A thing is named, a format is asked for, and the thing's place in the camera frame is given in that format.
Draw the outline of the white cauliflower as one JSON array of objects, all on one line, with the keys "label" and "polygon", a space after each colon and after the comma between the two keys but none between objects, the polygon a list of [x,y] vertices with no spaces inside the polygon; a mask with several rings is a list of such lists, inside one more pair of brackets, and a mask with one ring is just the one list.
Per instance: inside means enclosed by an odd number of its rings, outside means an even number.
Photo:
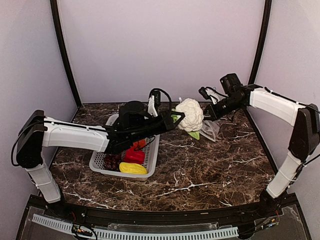
[{"label": "white cauliflower", "polygon": [[184,118],[178,124],[178,128],[187,132],[196,140],[199,140],[200,130],[203,127],[204,114],[198,101],[186,98],[175,107],[175,111],[184,113]]}]

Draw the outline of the clear zip top bag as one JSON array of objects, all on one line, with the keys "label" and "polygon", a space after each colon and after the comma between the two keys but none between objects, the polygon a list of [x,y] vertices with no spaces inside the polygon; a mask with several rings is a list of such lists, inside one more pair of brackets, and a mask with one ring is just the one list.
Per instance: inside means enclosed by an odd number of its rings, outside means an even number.
[{"label": "clear zip top bag", "polygon": [[199,134],[212,142],[216,142],[219,131],[220,126],[217,122],[204,120],[202,122],[202,127],[199,130]]}]

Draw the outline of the orange pumpkin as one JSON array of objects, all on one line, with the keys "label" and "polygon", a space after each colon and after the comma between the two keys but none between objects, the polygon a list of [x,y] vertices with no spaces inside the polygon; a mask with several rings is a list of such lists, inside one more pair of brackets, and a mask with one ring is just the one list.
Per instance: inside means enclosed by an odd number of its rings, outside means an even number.
[{"label": "orange pumpkin", "polygon": [[133,148],[134,149],[142,149],[146,146],[146,140],[141,139],[133,143]]}]

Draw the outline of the red bell pepper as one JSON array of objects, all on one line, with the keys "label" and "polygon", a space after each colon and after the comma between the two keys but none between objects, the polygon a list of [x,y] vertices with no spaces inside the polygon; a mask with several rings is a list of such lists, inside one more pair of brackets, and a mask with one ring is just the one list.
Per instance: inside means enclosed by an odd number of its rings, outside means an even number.
[{"label": "red bell pepper", "polygon": [[142,165],[145,161],[145,153],[141,150],[135,150],[133,147],[128,149],[124,155],[124,162]]}]

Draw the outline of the yellow bell pepper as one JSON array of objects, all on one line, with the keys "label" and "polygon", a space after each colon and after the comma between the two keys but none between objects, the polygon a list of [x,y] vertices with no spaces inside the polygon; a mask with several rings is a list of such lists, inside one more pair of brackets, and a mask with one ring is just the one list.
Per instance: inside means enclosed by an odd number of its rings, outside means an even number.
[{"label": "yellow bell pepper", "polygon": [[126,174],[136,174],[136,175],[146,175],[148,173],[147,169],[137,163],[121,162],[119,164],[119,170]]}]

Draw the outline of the dark red grape bunch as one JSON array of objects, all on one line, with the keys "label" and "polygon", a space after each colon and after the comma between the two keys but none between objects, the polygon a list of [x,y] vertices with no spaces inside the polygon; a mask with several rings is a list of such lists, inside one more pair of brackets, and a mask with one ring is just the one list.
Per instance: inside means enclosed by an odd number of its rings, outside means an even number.
[{"label": "dark red grape bunch", "polygon": [[104,169],[107,171],[120,172],[120,163],[122,156],[120,154],[106,154],[104,157]]}]

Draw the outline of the white plastic basket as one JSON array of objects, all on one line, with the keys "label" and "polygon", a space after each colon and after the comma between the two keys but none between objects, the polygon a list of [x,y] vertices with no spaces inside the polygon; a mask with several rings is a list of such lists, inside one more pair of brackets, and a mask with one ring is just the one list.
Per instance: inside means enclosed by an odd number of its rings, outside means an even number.
[{"label": "white plastic basket", "polygon": [[93,149],[89,167],[92,171],[109,177],[124,178],[136,181],[146,181],[156,169],[160,137],[157,135],[151,138],[144,138],[135,142],[133,146],[119,154],[119,160],[115,163],[116,170],[110,169],[107,165],[113,165],[111,155],[100,150],[102,140],[94,140],[98,145]]}]

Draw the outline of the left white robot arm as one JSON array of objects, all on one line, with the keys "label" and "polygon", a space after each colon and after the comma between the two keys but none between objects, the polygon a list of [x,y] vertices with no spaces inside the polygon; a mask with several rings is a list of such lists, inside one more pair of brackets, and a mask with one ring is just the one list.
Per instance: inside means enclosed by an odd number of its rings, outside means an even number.
[{"label": "left white robot arm", "polygon": [[174,130],[185,118],[171,108],[159,111],[140,101],[121,106],[112,125],[90,126],[46,117],[36,110],[22,129],[11,150],[11,163],[24,168],[42,193],[51,210],[60,218],[67,218],[70,206],[62,200],[62,193],[45,163],[44,147],[86,149],[105,154],[118,154],[130,149],[135,142]]}]

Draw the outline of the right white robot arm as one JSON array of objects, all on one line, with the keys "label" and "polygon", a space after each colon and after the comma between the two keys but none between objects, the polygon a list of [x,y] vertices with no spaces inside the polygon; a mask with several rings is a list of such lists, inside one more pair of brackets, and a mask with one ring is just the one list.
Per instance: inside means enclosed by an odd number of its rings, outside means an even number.
[{"label": "right white robot arm", "polygon": [[221,100],[217,98],[219,93],[211,87],[201,87],[199,93],[212,101],[204,111],[209,114],[207,120],[215,121],[240,108],[253,107],[293,127],[287,156],[266,187],[272,199],[280,197],[296,181],[302,169],[313,161],[310,155],[320,143],[320,111],[316,105],[294,101],[256,84],[236,84],[227,90]]}]

